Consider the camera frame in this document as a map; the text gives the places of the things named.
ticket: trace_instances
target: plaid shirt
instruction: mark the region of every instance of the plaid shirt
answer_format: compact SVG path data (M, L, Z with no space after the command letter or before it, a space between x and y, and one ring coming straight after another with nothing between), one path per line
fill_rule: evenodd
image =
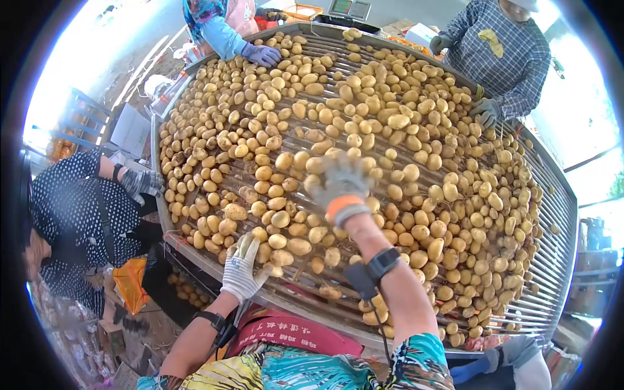
M478 37L492 29L503 45L502 58ZM500 10L498 0L472 0L441 36L455 44L444 62L494 95L504 119L529 115L537 107L550 66L550 48L533 19L514 22Z

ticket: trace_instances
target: white hat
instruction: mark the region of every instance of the white hat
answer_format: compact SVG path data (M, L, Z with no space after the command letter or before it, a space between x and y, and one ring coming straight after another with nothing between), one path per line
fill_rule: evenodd
M509 1L524 9L528 9L531 12L540 12L540 9L537 7L537 0L509 0Z

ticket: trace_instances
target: polka dot shirt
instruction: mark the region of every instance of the polka dot shirt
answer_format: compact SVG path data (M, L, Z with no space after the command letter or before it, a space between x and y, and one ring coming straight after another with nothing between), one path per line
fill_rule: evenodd
M140 242L127 238L139 225L138 203L117 183L98 179L102 152L94 148L64 158L41 172L32 183L34 227L52 247L40 274L57 296L78 300L102 317L104 294L84 273L109 262L102 218L95 194L99 184L114 237L115 267L135 256Z

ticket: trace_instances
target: orange net bag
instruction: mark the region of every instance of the orange net bag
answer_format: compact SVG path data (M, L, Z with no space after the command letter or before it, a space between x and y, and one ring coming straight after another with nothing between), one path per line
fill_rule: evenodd
M131 258L121 268L114 268L112 272L113 280L124 299L124 305L132 315L137 314L151 299L141 286L146 261L146 258Z

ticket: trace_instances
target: scale display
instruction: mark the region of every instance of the scale display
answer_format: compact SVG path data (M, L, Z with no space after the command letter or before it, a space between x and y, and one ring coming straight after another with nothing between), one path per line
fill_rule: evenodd
M344 16L351 19L365 21L368 12L371 10L371 3L352 0L333 0L329 6L330 15Z

